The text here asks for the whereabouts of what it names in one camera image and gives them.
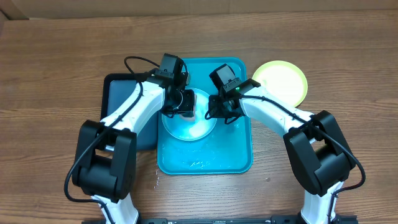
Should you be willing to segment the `yellow-green plate front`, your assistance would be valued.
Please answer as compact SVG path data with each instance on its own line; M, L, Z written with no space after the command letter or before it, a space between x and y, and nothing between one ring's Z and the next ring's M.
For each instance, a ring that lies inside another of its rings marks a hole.
M271 94L291 106L298 107L308 91L307 78L296 65L274 60L261 65L252 76Z

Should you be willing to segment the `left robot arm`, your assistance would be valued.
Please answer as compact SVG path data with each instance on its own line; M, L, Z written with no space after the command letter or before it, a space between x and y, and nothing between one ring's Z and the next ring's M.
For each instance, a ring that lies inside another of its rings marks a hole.
M137 137L157 112L194 116L195 94L186 89L189 72L178 56L160 63L136 81L129 97L101 121L85 121L78 135L74 163L63 186L67 199L95 203L103 223L137 223L139 212L130 191L136 174Z

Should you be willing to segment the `light blue plate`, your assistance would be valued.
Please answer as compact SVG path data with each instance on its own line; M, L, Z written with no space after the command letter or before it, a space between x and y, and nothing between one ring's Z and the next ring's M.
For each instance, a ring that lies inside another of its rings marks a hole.
M209 94L197 88L191 88L196 98L194 118L184 118L180 115L168 118L162 115L164 128L173 137L183 141L196 141L206 137L216 126L217 119L205 119L208 111Z

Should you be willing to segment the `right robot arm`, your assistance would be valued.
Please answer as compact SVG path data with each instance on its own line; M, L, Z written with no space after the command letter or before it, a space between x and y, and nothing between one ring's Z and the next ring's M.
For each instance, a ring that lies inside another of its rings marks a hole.
M294 176L305 190L304 204L298 214L274 215L271 223L357 223L356 216L335 213L336 198L357 163L332 114L290 106L253 79L241 81L227 64L210 78L218 92L210 96L206 119L231 124L247 116L284 140Z

